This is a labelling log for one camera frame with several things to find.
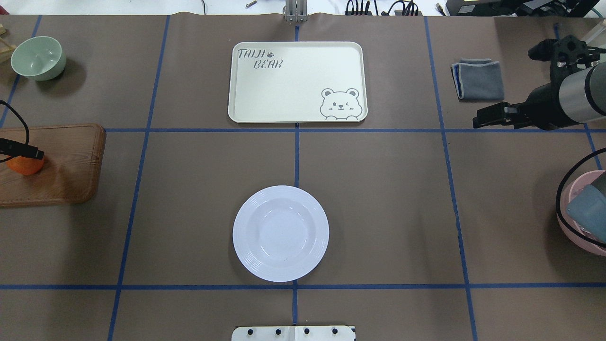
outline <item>white bracket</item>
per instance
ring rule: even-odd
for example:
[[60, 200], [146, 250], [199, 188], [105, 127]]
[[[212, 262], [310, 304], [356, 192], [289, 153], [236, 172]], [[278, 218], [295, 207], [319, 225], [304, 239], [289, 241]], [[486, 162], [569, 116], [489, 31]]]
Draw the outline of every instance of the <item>white bracket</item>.
[[356, 341], [354, 326], [238, 327], [231, 341]]
[[284, 19], [288, 22], [307, 21], [307, 0], [286, 0]]

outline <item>blue tape line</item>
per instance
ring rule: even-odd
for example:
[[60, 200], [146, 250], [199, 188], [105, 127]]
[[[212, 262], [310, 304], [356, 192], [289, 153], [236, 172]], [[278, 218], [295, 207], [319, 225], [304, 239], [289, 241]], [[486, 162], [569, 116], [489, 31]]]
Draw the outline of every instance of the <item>blue tape line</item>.
[[465, 289], [464, 284], [301, 284], [299, 290]]
[[[34, 25], [34, 31], [32, 31], [31, 38], [34, 38], [36, 36], [36, 34], [38, 33], [38, 27], [40, 27], [41, 21], [42, 21], [42, 15], [39, 15], [36, 20], [36, 24]], [[8, 99], [6, 100], [6, 103], [10, 104], [11, 101], [13, 100], [13, 95], [15, 94], [15, 90], [17, 89], [17, 84], [19, 83], [20, 79], [21, 79], [20, 75], [17, 75], [17, 77], [15, 77], [15, 80], [13, 81], [13, 87], [10, 89], [10, 93], [8, 95]], [[0, 128], [2, 128], [4, 125], [4, 121], [6, 120], [7, 113], [8, 113], [8, 108], [5, 107], [4, 111], [2, 112], [2, 118], [0, 118]]]
[[105, 128], [106, 133], [144, 133], [145, 128]]
[[516, 289], [516, 288], [606, 288], [606, 283], [477, 283], [471, 289]]
[[[585, 126], [585, 131], [587, 133], [587, 139], [589, 140], [589, 146], [591, 147], [591, 152], [595, 152], [596, 151], [596, 145], [593, 143], [593, 138], [591, 137], [591, 132], [589, 131], [589, 126], [587, 125], [587, 123], [585, 123], [583, 125]], [[601, 171], [602, 170], [602, 163], [600, 162], [600, 158], [597, 155], [595, 157], [593, 157], [593, 158], [596, 160], [596, 166]]]
[[295, 125], [295, 187], [299, 188], [299, 123]]
[[299, 283], [297, 280], [293, 281], [293, 326], [296, 326], [299, 322]]
[[472, 128], [105, 128], [106, 132], [151, 133], [606, 133], [606, 129], [472, 129]]
[[2, 284], [0, 290], [116, 290], [117, 285]]
[[158, 82], [160, 81], [160, 73], [162, 70], [162, 60], [164, 59], [164, 49], [166, 47], [166, 37], [168, 34], [168, 25], [170, 23], [170, 15], [166, 16], [166, 23], [164, 24], [164, 35], [162, 37], [162, 46], [160, 47], [160, 56], [158, 58], [158, 68], [156, 69], [156, 79], [154, 80], [153, 91], [151, 93], [150, 110], [147, 117], [147, 127], [145, 137], [143, 139], [143, 147], [141, 148], [141, 159], [139, 160], [139, 170], [137, 171], [137, 180], [135, 182], [135, 192], [133, 194], [133, 201], [130, 209], [130, 216], [128, 218], [128, 228], [126, 230], [126, 239], [124, 240], [124, 250], [122, 252], [122, 262], [120, 264], [120, 273], [118, 275], [118, 288], [116, 289], [116, 297], [114, 299], [114, 306], [112, 309], [112, 319], [110, 321], [110, 328], [107, 334], [107, 340], [112, 341], [113, 331], [116, 326], [116, 316], [118, 315], [118, 306], [120, 304], [120, 292], [122, 282], [124, 281], [124, 269], [126, 268], [126, 259], [128, 256], [128, 247], [130, 245], [130, 237], [133, 230], [133, 222], [135, 220], [135, 211], [137, 208], [137, 199], [139, 197], [139, 187], [141, 185], [141, 177], [143, 174], [143, 166], [145, 164], [145, 155], [147, 153], [147, 143], [149, 141], [150, 128], [152, 126], [153, 110], [156, 103], [156, 92], [158, 91]]
[[[299, 41], [299, 26], [295, 26], [295, 41]], [[295, 123], [295, 187], [299, 188], [299, 142], [300, 124]], [[299, 320], [299, 292], [297, 280], [293, 281], [293, 325]]]
[[465, 281], [465, 293], [467, 294], [467, 308], [469, 310], [469, 320], [471, 325], [471, 335], [473, 341], [478, 341], [478, 332], [476, 330], [476, 318], [473, 312], [473, 302], [471, 300], [471, 289], [469, 288], [469, 276], [467, 272], [467, 261], [465, 259], [465, 246], [463, 245], [463, 235], [461, 232], [461, 221], [459, 219], [459, 209], [457, 207], [455, 184], [453, 181], [452, 169], [450, 167], [450, 155], [448, 154], [448, 141], [444, 129], [444, 117], [442, 116], [442, 103], [440, 102], [440, 92], [438, 89], [438, 77], [436, 76], [436, 66], [433, 59], [433, 50], [431, 48], [431, 34], [429, 31], [429, 21], [425, 19], [425, 35], [427, 36], [427, 50], [429, 52], [429, 61], [431, 66], [431, 77], [433, 78], [433, 91], [436, 96], [436, 107], [438, 108], [438, 117], [440, 120], [440, 129], [442, 129], [442, 146], [444, 148], [444, 157], [446, 160], [446, 170], [448, 172], [448, 183], [450, 185], [450, 196], [453, 203], [454, 218], [456, 222], [457, 235], [459, 240], [459, 253], [461, 255], [461, 266], [463, 268], [463, 279]]
[[291, 290], [292, 285], [122, 285], [125, 290]]
[[295, 128], [150, 128], [150, 132], [167, 133], [292, 133]]
[[556, 39], [560, 40], [560, 23], [556, 22], [553, 24], [553, 33], [556, 35]]
[[114, 305], [112, 309], [112, 317], [110, 318], [110, 330], [107, 333], [107, 340], [112, 341], [113, 339], [113, 331], [116, 326], [116, 318], [118, 317], [118, 305], [120, 304], [120, 288], [116, 289], [116, 295], [114, 296]]
[[[292, 290], [292, 285], [122, 285], [121, 291]], [[416, 290], [416, 289], [606, 288], [606, 282], [579, 283], [457, 283], [444, 284], [296, 284], [299, 290]], [[3, 284], [0, 290], [116, 290], [118, 285]]]

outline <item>white plate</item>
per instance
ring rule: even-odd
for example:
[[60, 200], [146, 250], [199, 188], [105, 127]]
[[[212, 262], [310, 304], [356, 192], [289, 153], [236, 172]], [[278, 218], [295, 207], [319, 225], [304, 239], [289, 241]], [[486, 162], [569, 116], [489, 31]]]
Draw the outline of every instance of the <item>white plate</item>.
[[255, 276], [289, 282], [309, 273], [324, 256], [328, 220], [306, 191], [268, 187], [240, 208], [233, 224], [233, 246]]
[[360, 122], [368, 112], [362, 47], [240, 42], [231, 54], [227, 112], [238, 123]]

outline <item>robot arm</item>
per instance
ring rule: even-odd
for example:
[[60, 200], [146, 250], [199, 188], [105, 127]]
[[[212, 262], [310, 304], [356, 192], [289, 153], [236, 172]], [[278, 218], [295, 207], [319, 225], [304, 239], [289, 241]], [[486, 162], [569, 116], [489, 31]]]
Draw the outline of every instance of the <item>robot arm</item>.
[[473, 127], [500, 124], [554, 130], [605, 118], [606, 64], [598, 64], [601, 53], [606, 49], [588, 47], [571, 35], [540, 42], [528, 56], [551, 63], [550, 83], [534, 89], [526, 102], [503, 102], [478, 110]]

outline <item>orange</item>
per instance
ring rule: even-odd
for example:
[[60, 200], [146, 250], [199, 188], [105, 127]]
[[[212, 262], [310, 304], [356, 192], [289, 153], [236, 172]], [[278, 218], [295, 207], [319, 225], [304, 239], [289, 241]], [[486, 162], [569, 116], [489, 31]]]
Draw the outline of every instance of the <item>orange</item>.
[[38, 173], [44, 165], [44, 157], [41, 160], [34, 158], [16, 157], [6, 161], [8, 168], [23, 175], [32, 175]]

